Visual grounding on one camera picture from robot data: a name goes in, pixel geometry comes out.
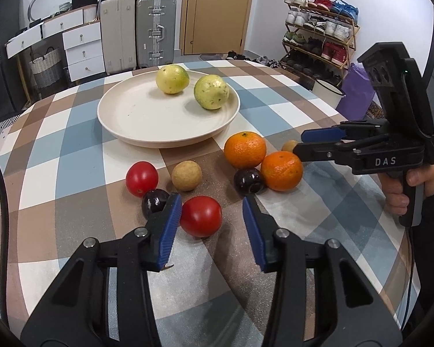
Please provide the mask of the person's right hand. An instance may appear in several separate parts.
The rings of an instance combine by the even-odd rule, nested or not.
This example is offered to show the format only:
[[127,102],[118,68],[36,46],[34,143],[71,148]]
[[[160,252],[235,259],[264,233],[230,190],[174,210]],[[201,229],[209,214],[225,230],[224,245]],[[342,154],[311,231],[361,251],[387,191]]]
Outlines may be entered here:
[[[386,173],[379,173],[378,177],[390,212],[394,215],[404,215],[409,206],[409,198],[404,194],[401,180],[392,178]],[[434,165],[424,165],[420,168],[409,170],[406,182],[410,187],[424,185],[424,197],[428,198],[433,196]]]

